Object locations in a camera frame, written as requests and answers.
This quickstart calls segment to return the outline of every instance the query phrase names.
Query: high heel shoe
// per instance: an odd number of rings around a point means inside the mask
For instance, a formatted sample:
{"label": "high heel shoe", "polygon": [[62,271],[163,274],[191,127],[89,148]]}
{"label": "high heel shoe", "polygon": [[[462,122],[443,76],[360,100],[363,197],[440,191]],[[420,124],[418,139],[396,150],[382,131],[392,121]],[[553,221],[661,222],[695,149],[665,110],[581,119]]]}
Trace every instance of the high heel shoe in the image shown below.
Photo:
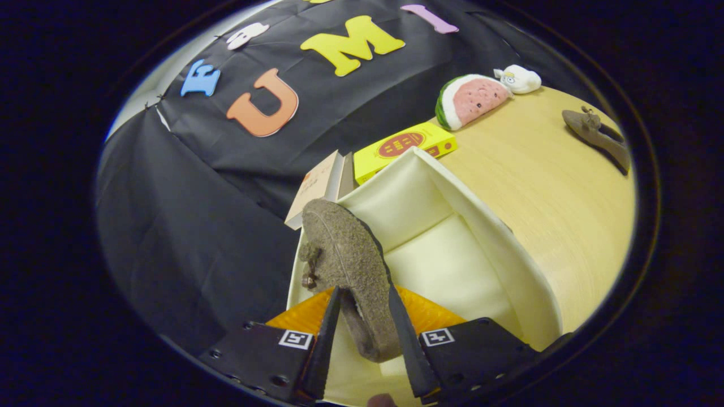
{"label": "high heel shoe", "polygon": [[602,148],[611,155],[618,169],[628,174],[631,168],[631,158],[628,155],[628,146],[623,136],[607,125],[601,123],[601,118],[593,114],[592,109],[582,106],[584,113],[563,111],[563,121],[587,143]]}

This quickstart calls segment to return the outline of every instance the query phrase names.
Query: red label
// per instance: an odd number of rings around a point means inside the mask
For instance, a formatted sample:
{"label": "red label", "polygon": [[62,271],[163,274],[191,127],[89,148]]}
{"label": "red label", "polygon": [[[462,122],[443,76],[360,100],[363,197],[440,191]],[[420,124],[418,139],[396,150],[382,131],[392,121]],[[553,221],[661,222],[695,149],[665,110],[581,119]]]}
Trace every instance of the red label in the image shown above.
{"label": "red label", "polygon": [[425,151],[427,151],[427,152],[428,152],[431,156],[433,156],[433,157],[437,157],[437,156],[440,155],[440,149],[437,148],[437,146],[435,146],[435,147],[430,147],[430,148],[428,148],[428,149],[425,150]]}
{"label": "red label", "polygon": [[377,150],[380,156],[392,158],[399,156],[412,146],[419,146],[425,141],[420,133],[403,133],[385,141]]}

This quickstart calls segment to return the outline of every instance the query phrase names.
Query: white plush toy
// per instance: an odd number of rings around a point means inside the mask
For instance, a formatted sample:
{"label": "white plush toy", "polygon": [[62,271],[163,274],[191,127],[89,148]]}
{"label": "white plush toy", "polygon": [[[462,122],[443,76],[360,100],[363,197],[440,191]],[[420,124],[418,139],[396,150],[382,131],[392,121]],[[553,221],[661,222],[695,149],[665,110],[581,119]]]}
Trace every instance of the white plush toy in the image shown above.
{"label": "white plush toy", "polygon": [[493,70],[495,77],[515,94],[530,93],[541,87],[541,77],[519,65],[510,65],[505,70]]}

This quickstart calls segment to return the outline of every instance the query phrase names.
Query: table surface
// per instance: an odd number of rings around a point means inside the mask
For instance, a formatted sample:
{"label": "table surface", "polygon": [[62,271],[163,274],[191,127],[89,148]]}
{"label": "table surface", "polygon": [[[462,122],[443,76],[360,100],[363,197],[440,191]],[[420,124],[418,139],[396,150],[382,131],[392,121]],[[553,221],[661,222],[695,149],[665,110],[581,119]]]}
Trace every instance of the table surface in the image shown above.
{"label": "table surface", "polygon": [[[636,214],[634,169],[622,175],[561,117],[562,110],[580,112],[583,105],[591,107],[546,87],[516,95],[455,131],[458,150],[439,159],[538,264],[560,306],[564,332],[583,324],[613,286]],[[594,113],[618,130],[605,114]]]}

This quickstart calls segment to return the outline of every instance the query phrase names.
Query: letter m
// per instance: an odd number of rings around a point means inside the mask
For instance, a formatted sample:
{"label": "letter m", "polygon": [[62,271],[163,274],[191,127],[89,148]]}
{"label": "letter m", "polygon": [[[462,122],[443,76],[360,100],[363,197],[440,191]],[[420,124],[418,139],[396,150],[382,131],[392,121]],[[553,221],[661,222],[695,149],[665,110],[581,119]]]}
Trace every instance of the letter m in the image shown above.
{"label": "letter m", "polygon": [[348,36],[333,34],[317,34],[301,45],[303,50],[313,49],[329,60],[336,70],[336,76],[345,76],[356,70],[361,63],[357,59],[349,59],[344,54],[365,60],[372,59],[372,52],[367,43],[374,46],[374,53],[388,54],[405,46],[405,42],[392,37],[372,22],[372,17],[361,15],[350,18],[345,23]]}

